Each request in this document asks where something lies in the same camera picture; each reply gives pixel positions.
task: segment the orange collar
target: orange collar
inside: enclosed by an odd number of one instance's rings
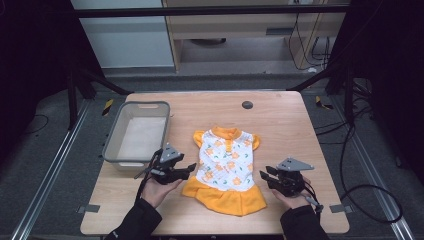
[[[213,127],[211,131],[216,136],[226,140],[237,139],[241,136],[241,130],[238,128]]]

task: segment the plastic tray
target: plastic tray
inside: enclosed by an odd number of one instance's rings
[[[141,171],[167,142],[170,106],[167,102],[122,104],[103,157],[118,170]]]

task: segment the small dark dot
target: small dark dot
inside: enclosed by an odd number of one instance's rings
[[[244,101],[244,102],[241,104],[241,106],[242,106],[244,109],[251,109],[251,108],[253,108],[253,103],[252,103],[251,101]]]

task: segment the hand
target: hand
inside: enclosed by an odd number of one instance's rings
[[[165,199],[166,195],[177,188],[182,181],[182,179],[178,179],[172,183],[162,185],[155,179],[150,178],[147,180],[146,186],[141,193],[141,198],[146,200],[146,202],[148,202],[154,208],[157,208]]]
[[[303,177],[303,180],[307,183],[311,183],[311,181],[305,177]],[[307,206],[310,203],[308,201],[306,201],[305,196],[309,196],[310,194],[303,190],[301,192],[301,194],[297,197],[286,197],[283,194],[281,194],[279,191],[275,190],[275,189],[271,189],[271,192],[274,194],[274,196],[280,200],[281,202],[283,202],[283,208],[284,208],[284,212],[286,212],[287,210],[289,210],[290,208],[295,209],[298,207],[302,207],[302,206]]]

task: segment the orange sleeve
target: orange sleeve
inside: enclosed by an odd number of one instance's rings
[[[203,133],[205,133],[205,131],[202,131],[202,130],[196,130],[196,131],[194,131],[194,134],[193,134],[194,142],[196,143],[196,145],[197,145],[199,148],[200,148],[200,147],[202,146],[202,144],[203,144],[203,141],[202,141]]]
[[[256,135],[256,134],[252,134],[252,135],[253,135],[252,149],[256,150],[256,148],[259,147],[259,143],[261,142],[261,138],[259,137],[259,135]]]

